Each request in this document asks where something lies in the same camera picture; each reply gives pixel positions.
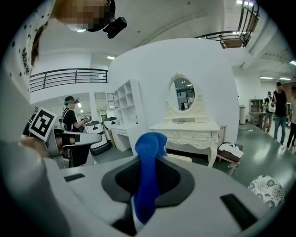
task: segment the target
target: jeans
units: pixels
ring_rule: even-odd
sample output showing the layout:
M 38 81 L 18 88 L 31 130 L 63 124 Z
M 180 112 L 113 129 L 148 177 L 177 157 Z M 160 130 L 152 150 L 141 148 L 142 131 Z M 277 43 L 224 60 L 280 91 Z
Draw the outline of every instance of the jeans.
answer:
M 287 116 L 279 117 L 276 116 L 276 121 L 275 121 L 275 128 L 274 128 L 274 139 L 278 139 L 278 127 L 281 125 L 282 126 L 282 138 L 281 138 L 281 144 L 283 145 L 285 136 L 286 136 L 286 121 L 287 121 Z
M 265 119 L 264 119 L 264 124 L 263 124 L 263 128 L 262 128 L 263 131 L 265 131 L 265 129 L 266 129 L 266 123 L 267 123 L 267 120 L 269 119 L 269 127 L 267 129 L 267 132 L 269 132 L 269 130 L 271 128 L 271 124 L 272 124 L 272 115 L 273 115 L 273 113 L 270 113 L 270 112 L 266 111 L 266 113 L 265 113 Z
M 291 143 L 291 140 L 292 140 L 293 136 L 294 136 L 294 139 L 292 141 L 292 146 L 294 146 L 294 142 L 295 142 L 295 138 L 296 138 L 296 124 L 291 123 L 290 135 L 289 135 L 289 139 L 288 139 L 288 142 L 287 142 L 287 147 L 288 148 L 290 146 L 290 143 Z

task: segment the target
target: white bookshelf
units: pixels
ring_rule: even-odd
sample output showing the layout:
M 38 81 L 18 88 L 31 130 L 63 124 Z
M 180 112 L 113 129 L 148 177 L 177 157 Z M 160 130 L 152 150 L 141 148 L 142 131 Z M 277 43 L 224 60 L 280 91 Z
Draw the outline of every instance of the white bookshelf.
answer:
M 121 151 L 131 147 L 136 155 L 135 143 L 142 134 L 148 131 L 139 81 L 128 80 L 113 93 L 113 97 L 116 108 L 114 114 L 119 121 L 119 125 L 112 128 L 112 133 L 116 137 L 115 144 Z

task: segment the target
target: vanity table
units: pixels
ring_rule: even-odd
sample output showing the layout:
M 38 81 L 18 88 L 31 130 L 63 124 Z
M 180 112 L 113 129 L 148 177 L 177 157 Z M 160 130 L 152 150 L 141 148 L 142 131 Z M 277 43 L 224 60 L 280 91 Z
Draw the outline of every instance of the vanity table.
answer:
M 175 74 L 169 82 L 169 90 L 172 90 L 172 84 L 180 78 L 189 81 L 185 75 Z M 172 92 L 169 92 L 166 101 L 166 117 L 162 123 L 153 125 L 149 129 L 164 134 L 167 137 L 167 142 L 178 145 L 189 144 L 197 149 L 210 148 L 208 166 L 212 167 L 217 156 L 220 128 L 215 121 L 209 120 L 202 105 L 201 94 L 198 93 L 196 86 L 194 87 L 194 93 L 195 99 L 191 107 L 187 110 L 179 110 L 172 105 Z

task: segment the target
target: oval mirror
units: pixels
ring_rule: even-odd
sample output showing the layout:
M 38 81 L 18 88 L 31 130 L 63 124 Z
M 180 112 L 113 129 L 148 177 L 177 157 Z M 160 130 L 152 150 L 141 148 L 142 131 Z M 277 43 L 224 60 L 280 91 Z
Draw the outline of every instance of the oval mirror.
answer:
M 193 85 L 188 79 L 178 78 L 171 84 L 169 97 L 176 109 L 189 109 L 194 101 Z

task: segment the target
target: white robot vacuum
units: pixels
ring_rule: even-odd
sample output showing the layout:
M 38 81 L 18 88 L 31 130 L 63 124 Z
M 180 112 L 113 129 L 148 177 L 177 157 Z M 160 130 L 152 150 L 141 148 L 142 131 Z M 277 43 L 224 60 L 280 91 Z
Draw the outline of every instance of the white robot vacuum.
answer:
M 115 125 L 117 125 L 117 118 L 116 117 L 105 118 L 103 120 L 104 133 L 106 135 L 108 142 L 111 141 L 108 130 L 113 128 Z
M 110 148 L 109 143 L 107 142 L 105 133 L 103 131 L 102 125 L 99 121 L 91 121 L 84 125 L 85 133 L 95 133 L 102 136 L 102 141 L 91 145 L 90 151 L 92 155 L 97 155 Z

